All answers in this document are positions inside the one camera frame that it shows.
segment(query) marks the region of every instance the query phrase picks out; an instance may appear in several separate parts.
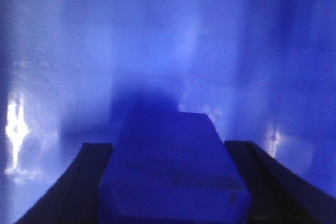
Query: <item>rectangular block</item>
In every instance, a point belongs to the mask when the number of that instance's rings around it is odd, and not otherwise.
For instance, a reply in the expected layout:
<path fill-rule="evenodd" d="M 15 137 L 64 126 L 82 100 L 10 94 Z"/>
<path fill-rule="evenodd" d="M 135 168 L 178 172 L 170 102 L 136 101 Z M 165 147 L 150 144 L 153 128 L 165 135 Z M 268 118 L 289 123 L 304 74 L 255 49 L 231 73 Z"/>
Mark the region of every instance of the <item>rectangular block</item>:
<path fill-rule="evenodd" d="M 208 116 L 135 110 L 100 185 L 99 223 L 245 223 L 250 200 Z"/>

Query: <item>blue plastic wall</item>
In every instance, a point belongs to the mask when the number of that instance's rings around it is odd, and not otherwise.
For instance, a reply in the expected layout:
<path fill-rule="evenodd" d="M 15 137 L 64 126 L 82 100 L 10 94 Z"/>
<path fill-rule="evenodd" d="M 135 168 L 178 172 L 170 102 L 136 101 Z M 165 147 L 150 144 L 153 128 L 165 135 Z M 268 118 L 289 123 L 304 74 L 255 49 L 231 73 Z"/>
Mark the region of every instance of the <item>blue plastic wall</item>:
<path fill-rule="evenodd" d="M 0 222 L 133 107 L 206 113 L 336 196 L 335 0 L 0 0 Z"/>

